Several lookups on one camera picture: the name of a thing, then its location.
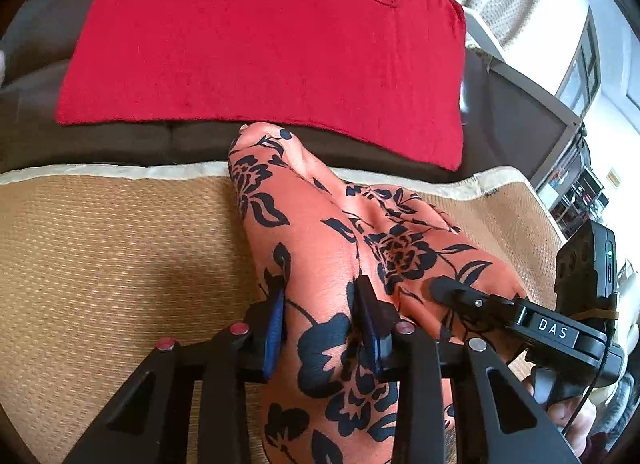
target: orange fabric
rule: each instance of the orange fabric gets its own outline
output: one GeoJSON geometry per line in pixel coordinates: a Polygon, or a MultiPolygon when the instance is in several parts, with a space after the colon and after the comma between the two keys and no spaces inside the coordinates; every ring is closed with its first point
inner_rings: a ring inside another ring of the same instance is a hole
{"type": "MultiPolygon", "coordinates": [[[[260,291],[285,289],[287,339],[262,394],[272,464],[390,459],[398,385],[375,381],[351,327],[360,274],[434,338],[482,336],[505,359],[516,353],[499,333],[431,301],[428,280],[441,275],[506,298],[526,292],[511,267],[417,194],[342,181],[296,137],[265,123],[241,132],[229,170],[260,291]]],[[[442,385],[450,424],[450,388],[442,385]]]]}

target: silver bolt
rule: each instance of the silver bolt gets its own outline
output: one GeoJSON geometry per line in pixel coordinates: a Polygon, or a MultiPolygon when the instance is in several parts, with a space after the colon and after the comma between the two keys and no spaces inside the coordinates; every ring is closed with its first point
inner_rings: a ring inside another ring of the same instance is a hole
{"type": "Polygon", "coordinates": [[[471,338],[469,340],[469,348],[475,352],[484,352],[486,350],[486,341],[482,338],[471,338]]]}
{"type": "Polygon", "coordinates": [[[161,352],[168,352],[175,347],[175,339],[173,338],[160,338],[156,343],[156,348],[161,352]]]}
{"type": "Polygon", "coordinates": [[[399,334],[413,334],[415,325],[410,321],[399,321],[396,323],[396,331],[398,331],[399,334]]]}
{"type": "Polygon", "coordinates": [[[242,336],[249,332],[249,326],[246,323],[238,322],[229,327],[234,336],[242,336]]]}

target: black cable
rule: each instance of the black cable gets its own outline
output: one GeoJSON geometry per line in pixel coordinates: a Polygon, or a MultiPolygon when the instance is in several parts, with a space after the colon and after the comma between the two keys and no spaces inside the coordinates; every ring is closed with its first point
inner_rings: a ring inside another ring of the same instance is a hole
{"type": "Polygon", "coordinates": [[[578,417],[578,414],[580,413],[580,410],[584,406],[584,403],[587,402],[587,399],[589,399],[589,396],[591,395],[593,389],[595,388],[596,383],[598,382],[598,379],[600,378],[600,375],[602,374],[602,371],[604,370],[604,367],[607,364],[607,358],[609,357],[609,350],[611,348],[611,344],[613,343],[613,336],[614,336],[615,331],[616,331],[615,326],[613,326],[610,330],[611,330],[611,332],[607,336],[607,343],[606,343],[606,345],[604,347],[604,353],[602,355],[602,361],[600,362],[600,368],[598,368],[598,371],[596,372],[596,375],[594,376],[593,381],[591,381],[591,384],[587,388],[586,393],[582,396],[582,399],[580,400],[580,403],[578,404],[578,407],[575,409],[574,414],[569,418],[569,421],[567,422],[565,427],[562,428],[562,435],[563,436],[566,435],[566,433],[569,431],[569,428],[571,428],[571,425],[574,423],[575,418],[578,417]]]}

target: window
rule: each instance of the window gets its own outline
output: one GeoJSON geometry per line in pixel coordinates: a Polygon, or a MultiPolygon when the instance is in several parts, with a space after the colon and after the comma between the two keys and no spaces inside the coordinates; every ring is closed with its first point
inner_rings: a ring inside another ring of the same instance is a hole
{"type": "Polygon", "coordinates": [[[584,117],[600,87],[600,57],[591,9],[584,24],[578,49],[556,97],[575,114],[584,117]]]}

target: red fabric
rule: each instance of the red fabric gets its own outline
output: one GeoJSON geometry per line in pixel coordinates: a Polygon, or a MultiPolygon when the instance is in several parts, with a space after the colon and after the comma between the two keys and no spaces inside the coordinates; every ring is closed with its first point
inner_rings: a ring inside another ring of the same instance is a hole
{"type": "Polygon", "coordinates": [[[57,120],[302,124],[455,170],[464,38],[452,0],[94,0],[57,120]]]}

